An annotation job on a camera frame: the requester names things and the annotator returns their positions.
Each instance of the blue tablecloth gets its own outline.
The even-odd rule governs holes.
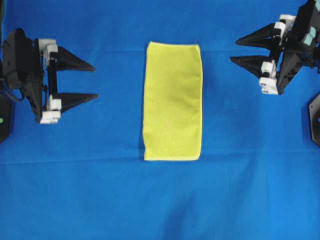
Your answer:
[[[320,238],[320,149],[303,68],[282,96],[230,56],[267,55],[239,37],[296,15],[305,0],[8,0],[3,37],[54,38],[96,73],[60,72],[60,92],[98,93],[57,125],[17,104],[0,145],[1,240]],[[146,46],[200,44],[203,145],[197,162],[144,162]]]

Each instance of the blue surface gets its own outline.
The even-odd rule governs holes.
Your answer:
[[[320,238],[320,149],[303,68],[283,96],[261,94],[234,44],[304,0],[10,0],[4,36],[55,38],[96,73],[59,74],[61,92],[99,93],[58,125],[16,106],[0,145],[1,240],[305,240]],[[203,146],[197,162],[144,162],[149,41],[200,44]]]

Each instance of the microfiber cloth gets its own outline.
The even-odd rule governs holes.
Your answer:
[[[143,140],[146,161],[193,161],[201,154],[203,67],[198,45],[147,48]]]

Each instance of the robotic arm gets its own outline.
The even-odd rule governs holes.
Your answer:
[[[320,73],[319,31],[320,0],[308,0],[297,16],[281,15],[278,22],[236,41],[237,45],[266,48],[269,56],[237,56],[231,61],[259,78],[262,93],[282,95],[301,67],[318,67]]]
[[[9,99],[19,102],[26,97],[37,123],[56,124],[67,110],[98,97],[97,94],[58,93],[57,71],[95,72],[96,69],[58,46],[54,39],[31,40],[19,28],[2,43],[2,53],[0,136],[9,135],[7,123],[12,108]],[[47,70],[47,85],[44,84],[44,67]],[[12,95],[12,90],[19,90],[22,98]]]

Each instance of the towel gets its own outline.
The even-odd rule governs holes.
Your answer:
[[[202,144],[203,67],[198,45],[147,48],[143,140],[146,161],[194,161]]]

